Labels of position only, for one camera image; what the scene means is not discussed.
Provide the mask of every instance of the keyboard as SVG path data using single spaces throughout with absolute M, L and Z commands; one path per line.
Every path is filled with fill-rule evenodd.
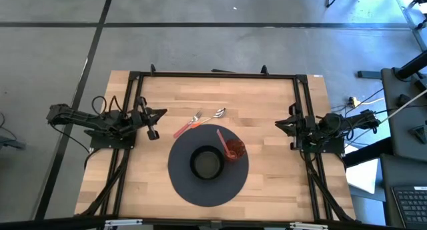
M 405 228 L 427 229 L 427 187 L 392 187 Z

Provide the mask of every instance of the wooden table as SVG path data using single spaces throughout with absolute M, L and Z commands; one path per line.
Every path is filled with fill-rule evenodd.
M 106 99 L 117 96 L 123 102 L 129 71 L 112 71 Z M 330 111 L 326 86 L 321 76 L 308 76 L 315 115 Z M 290 151 L 292 138 L 274 126 L 289 117 L 295 102 L 291 80 L 224 79 L 196 77 L 144 77 L 142 95 L 148 107 L 167 108 L 155 129 L 160 139 L 150 141 L 146 129 L 137 133 L 131 151 L 121 217 L 168 219 L 223 219 L 253 221 L 312 221 L 312 204 L 305 163 L 297 151 Z M 306 113 L 304 94 L 302 94 Z M 217 207 L 199 207 L 183 200 L 173 189 L 167 170 L 172 135 L 199 110 L 202 119 L 225 107 L 226 116 L 211 120 L 233 131 L 245 144 L 250 161 L 243 189 L 231 201 Z M 88 162 L 76 213 L 87 209 L 105 185 L 111 149 L 102 149 Z M 354 210 L 342 162 L 323 154 L 328 188 L 346 213 Z M 317 192 L 324 218 L 322 194 Z M 112 212 L 115 189 L 110 195 Z

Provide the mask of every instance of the gray floor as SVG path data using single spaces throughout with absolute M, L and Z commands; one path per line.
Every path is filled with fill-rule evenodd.
M 0 21 L 97 22 L 104 1 L 0 0 Z M 324 0 L 113 0 L 107 22 L 128 21 L 406 22 L 396 0 L 337 0 L 329 9 Z M 0 151 L 0 222 L 32 218 L 59 136 L 45 116 L 50 104 L 70 104 L 94 32 L 0 28 L 0 111 L 5 127 L 27 143 L 24 151 Z M 147 71 L 151 63 L 158 71 L 257 73 L 265 64 L 270 73 L 323 75 L 330 105 L 337 106 L 349 96 L 363 99 L 382 88 L 380 81 L 357 79 L 357 71 L 399 67 L 420 52 L 409 29 L 104 29 L 79 109 L 91 111 L 91 100 L 105 92 L 111 70 Z M 383 110 L 385 104 L 367 107 Z M 358 142 L 389 134 L 384 124 L 377 135 Z M 74 127 L 72 135 L 89 144 L 82 128 Z M 73 215 L 85 156 L 69 142 L 47 217 Z

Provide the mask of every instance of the spoon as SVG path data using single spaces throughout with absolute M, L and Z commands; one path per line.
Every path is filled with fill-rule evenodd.
M 223 108 L 221 108 L 221 109 L 218 109 L 218 111 L 216 111 L 216 113 L 215 113 L 215 115 L 214 115 L 214 116 L 212 116 L 212 117 L 210 117 L 210 118 L 208 118 L 208 119 L 206 119 L 206 120 L 203 120 L 201 123 L 194 123 L 194 124 L 191 126 L 191 128 L 199 127 L 201 124 L 203 124 L 203 123 L 205 123 L 205 122 L 209 121 L 210 119 L 213 119 L 213 118 L 221 118 L 221 117 L 223 117 L 225 114 L 226 114 L 226 108 L 225 108 L 225 107 L 223 107 Z
M 236 153 L 234 151 L 230 151 L 227 147 L 227 143 L 226 141 L 224 141 L 224 137 L 222 137 L 222 134 L 220 132 L 219 129 L 216 130 L 216 133 L 218 134 L 218 137 L 221 140 L 222 146 L 224 147 L 224 151 L 226 152 L 226 157 L 230 160 L 236 160 L 238 158 L 238 156 L 236 155 Z

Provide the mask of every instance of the black floor stripe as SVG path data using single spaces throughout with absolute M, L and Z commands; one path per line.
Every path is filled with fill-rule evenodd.
M 407 23 L 106 23 L 103 27 L 277 27 L 337 29 L 408 29 Z
M 107 17 L 110 4 L 111 4 L 111 0 L 105 0 L 105 5 L 103 8 L 101 17 L 99 18 L 99 24 L 102 24 L 105 22 L 105 18 Z M 99 39 L 101 37 L 102 29 L 103 29 L 102 27 L 98 27 L 95 31 L 95 35 L 93 36 L 92 44 L 89 49 L 89 53 L 87 54 L 87 61 L 86 61 L 85 67 L 83 68 L 83 73 L 81 74 L 80 81 L 77 85 L 73 102 L 71 104 L 72 109 L 77 110 L 80 106 L 81 97 L 83 96 L 83 91 L 86 86 L 87 78 L 89 77 L 89 72 L 91 70 L 93 58 L 95 57 L 95 53 L 99 43 Z M 73 126 L 71 124 L 68 124 L 64 128 L 64 132 L 69 135 L 71 134 L 72 129 L 73 129 Z M 53 160 L 53 163 L 49 172 L 49 176 L 47 178 L 47 181 L 43 190 L 43 194 L 40 198 L 39 206 L 35 214 L 35 220 L 42 220 L 45 218 L 45 214 L 49 206 L 50 198 L 55 188 L 55 182 L 58 177 L 62 160 L 65 155 L 65 150 L 67 149 L 67 144 L 68 144 L 68 137 L 64 135 L 60 136 L 59 144 L 57 145 L 57 148 L 55 150 L 56 152 L 55 158 Z
M 315 28 L 315 29 L 408 29 L 407 23 L 99 23 L 91 22 L 0 22 L 0 27 L 272 27 L 272 28 Z
M 0 27 L 98 27 L 99 23 L 91 22 L 0 22 Z

